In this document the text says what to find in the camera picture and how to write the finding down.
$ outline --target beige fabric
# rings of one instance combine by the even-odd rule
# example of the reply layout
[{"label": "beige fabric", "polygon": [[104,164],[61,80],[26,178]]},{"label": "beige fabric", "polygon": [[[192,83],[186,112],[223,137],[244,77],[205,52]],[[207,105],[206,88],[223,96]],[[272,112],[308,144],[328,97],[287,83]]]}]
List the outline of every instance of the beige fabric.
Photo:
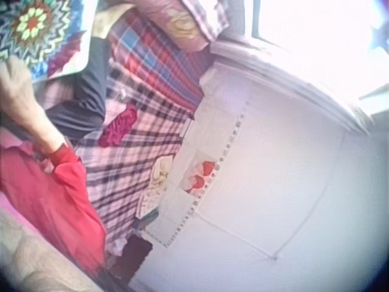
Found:
[{"label": "beige fabric", "polygon": [[0,209],[1,269],[23,291],[102,292],[65,256],[31,229]]}]

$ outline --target quilt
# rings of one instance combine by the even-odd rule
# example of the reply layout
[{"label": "quilt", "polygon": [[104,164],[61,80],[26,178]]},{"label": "quilt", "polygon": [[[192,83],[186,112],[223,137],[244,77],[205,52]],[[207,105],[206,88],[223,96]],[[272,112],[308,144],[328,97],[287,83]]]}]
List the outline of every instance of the quilt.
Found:
[{"label": "quilt", "polygon": [[[115,240],[132,233],[140,194],[152,183],[156,161],[179,151],[182,129],[203,98],[200,76],[214,60],[207,50],[179,50],[137,11],[126,13],[109,37],[112,58],[104,127],[76,146],[87,170],[89,199],[107,229],[108,250]],[[48,108],[71,92],[52,81],[39,101]],[[131,129],[112,145],[101,145],[104,130],[129,108],[136,111],[130,116]]]},{"label": "quilt", "polygon": [[[75,53],[86,52],[97,0],[0,1],[0,61],[17,55],[28,65],[33,80],[62,72]],[[66,73],[86,66],[75,62]]]}]

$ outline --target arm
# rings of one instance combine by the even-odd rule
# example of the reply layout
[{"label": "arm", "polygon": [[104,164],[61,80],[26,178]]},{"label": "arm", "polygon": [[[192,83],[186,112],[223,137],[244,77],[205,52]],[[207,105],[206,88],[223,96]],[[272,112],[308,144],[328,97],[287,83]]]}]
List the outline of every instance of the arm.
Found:
[{"label": "arm", "polygon": [[54,153],[66,143],[35,100],[26,64],[14,56],[0,64],[0,109],[25,128],[46,153]]}]

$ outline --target plaid blanket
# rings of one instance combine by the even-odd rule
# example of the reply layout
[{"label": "plaid blanket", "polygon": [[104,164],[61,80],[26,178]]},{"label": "plaid blanket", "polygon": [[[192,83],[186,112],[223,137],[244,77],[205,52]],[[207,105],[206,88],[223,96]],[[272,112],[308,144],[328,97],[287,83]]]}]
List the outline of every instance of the plaid blanket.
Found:
[{"label": "plaid blanket", "polygon": [[187,54],[167,35],[136,10],[130,10],[115,25],[109,37],[113,59],[150,88],[194,111],[203,96],[199,77],[213,56]]},{"label": "plaid blanket", "polygon": [[209,41],[214,41],[218,35],[229,26],[226,11],[227,0],[181,0],[190,11]]},{"label": "plaid blanket", "polygon": [[[87,170],[89,199],[107,228],[108,248],[127,238],[139,196],[150,183],[156,159],[175,155],[184,123],[203,97],[200,76],[213,63],[207,51],[186,54],[135,10],[112,28],[112,58],[104,126],[125,110],[137,109],[137,121],[119,146],[101,148],[103,129],[88,134],[76,147]],[[72,88],[54,81],[38,100],[45,108],[72,98]]]}]

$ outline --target hand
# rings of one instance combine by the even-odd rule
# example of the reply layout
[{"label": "hand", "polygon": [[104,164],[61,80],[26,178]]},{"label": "hand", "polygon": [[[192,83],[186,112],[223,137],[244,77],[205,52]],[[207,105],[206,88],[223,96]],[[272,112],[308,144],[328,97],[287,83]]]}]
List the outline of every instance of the hand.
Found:
[{"label": "hand", "polygon": [[15,56],[0,64],[0,104],[0,109],[24,128],[44,114],[34,97],[31,73]]}]

